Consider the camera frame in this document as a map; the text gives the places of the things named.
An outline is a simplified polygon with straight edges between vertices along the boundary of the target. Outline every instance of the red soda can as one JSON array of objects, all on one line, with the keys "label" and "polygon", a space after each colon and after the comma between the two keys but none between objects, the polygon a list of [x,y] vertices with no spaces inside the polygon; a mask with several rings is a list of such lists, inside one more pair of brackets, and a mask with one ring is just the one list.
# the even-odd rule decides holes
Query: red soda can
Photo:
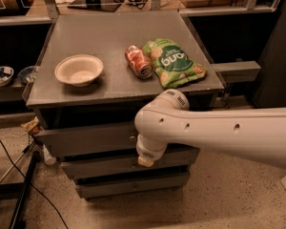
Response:
[{"label": "red soda can", "polygon": [[125,50],[125,58],[137,76],[143,79],[152,76],[153,65],[151,59],[135,45],[131,45]]}]

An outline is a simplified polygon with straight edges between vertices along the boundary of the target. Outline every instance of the gray countertop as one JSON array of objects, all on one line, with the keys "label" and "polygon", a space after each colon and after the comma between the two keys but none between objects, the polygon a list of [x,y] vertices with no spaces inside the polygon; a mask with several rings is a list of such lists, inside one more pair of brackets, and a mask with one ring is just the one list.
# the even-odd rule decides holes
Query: gray countertop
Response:
[{"label": "gray countertop", "polygon": [[[176,10],[60,15],[31,89],[29,108],[89,105],[149,98],[164,91],[157,75],[138,78],[124,57],[130,45],[143,46],[155,38],[175,41],[190,59],[206,66],[205,79],[178,88],[191,94],[216,93],[222,84]],[[104,72],[88,87],[58,82],[54,70],[66,57],[92,54]]]}]

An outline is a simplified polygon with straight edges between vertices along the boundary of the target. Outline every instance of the floor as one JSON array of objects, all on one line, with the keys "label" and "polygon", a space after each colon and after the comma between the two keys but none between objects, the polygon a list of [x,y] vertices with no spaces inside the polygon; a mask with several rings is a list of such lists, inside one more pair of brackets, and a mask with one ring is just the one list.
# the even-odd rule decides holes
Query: floor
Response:
[{"label": "floor", "polygon": [[[33,114],[0,115],[0,138],[13,160],[28,145],[20,126]],[[18,163],[26,172],[31,153]],[[0,177],[10,162],[0,145]],[[286,170],[202,150],[187,184],[179,188],[105,198],[80,198],[59,163],[37,163],[33,184],[73,229],[286,229]],[[23,178],[12,170],[3,183]],[[8,228],[15,199],[0,200],[0,228]],[[33,188],[23,220],[29,229],[66,228],[54,208]]]}]

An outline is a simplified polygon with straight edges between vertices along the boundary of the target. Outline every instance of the white bottle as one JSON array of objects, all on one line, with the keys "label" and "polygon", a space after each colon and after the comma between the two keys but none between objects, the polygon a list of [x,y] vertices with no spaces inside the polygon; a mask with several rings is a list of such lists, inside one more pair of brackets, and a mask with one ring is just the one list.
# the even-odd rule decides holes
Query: white bottle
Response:
[{"label": "white bottle", "polygon": [[45,146],[45,144],[43,145],[43,152],[44,152],[44,161],[46,165],[53,165],[54,163],[56,163],[56,157],[52,157],[47,149],[47,147]]}]

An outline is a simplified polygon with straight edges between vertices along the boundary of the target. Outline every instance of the green chip bag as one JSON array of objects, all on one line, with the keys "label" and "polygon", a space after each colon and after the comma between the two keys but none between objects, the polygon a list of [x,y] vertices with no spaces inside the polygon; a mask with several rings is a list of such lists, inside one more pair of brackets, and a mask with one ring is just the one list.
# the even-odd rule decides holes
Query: green chip bag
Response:
[{"label": "green chip bag", "polygon": [[150,57],[153,69],[165,89],[177,88],[189,81],[205,77],[207,69],[190,60],[174,41],[157,38],[148,41],[143,52]]}]

